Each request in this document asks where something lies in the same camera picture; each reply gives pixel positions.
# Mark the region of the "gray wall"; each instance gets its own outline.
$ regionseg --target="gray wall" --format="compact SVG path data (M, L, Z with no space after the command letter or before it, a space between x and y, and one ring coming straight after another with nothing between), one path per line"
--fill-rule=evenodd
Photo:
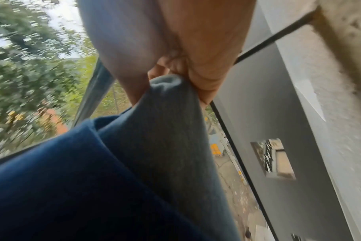
M256 8L244 48L270 35ZM310 125L275 44L237 64L214 103L280 241L352 240ZM265 177L251 142L280 138L296 180Z

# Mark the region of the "garment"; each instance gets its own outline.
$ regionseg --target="garment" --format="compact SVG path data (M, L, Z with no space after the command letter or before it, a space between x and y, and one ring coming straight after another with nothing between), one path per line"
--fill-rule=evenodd
M188 81L0 166L0 240L31 239L240 240Z

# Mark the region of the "beige stucco wall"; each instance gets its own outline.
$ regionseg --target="beige stucco wall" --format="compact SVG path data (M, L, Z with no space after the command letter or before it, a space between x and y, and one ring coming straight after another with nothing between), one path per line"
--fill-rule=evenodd
M274 33L292 23L308 1L259 0ZM277 46L339 195L352 235L361 240L361 0L322 1L340 44L356 65L347 73L321 35L304 26Z

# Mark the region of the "blue cloth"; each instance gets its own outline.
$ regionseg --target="blue cloth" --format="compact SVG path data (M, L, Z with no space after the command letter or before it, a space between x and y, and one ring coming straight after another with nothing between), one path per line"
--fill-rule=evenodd
M120 116L0 166L0 240L240 240L199 101L157 78Z

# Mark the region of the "skin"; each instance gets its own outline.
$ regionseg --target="skin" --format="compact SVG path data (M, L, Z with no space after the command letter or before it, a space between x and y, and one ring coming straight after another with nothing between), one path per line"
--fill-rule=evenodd
M136 104L149 79L187 77L206 107L244 44L254 0L79 0L100 59Z

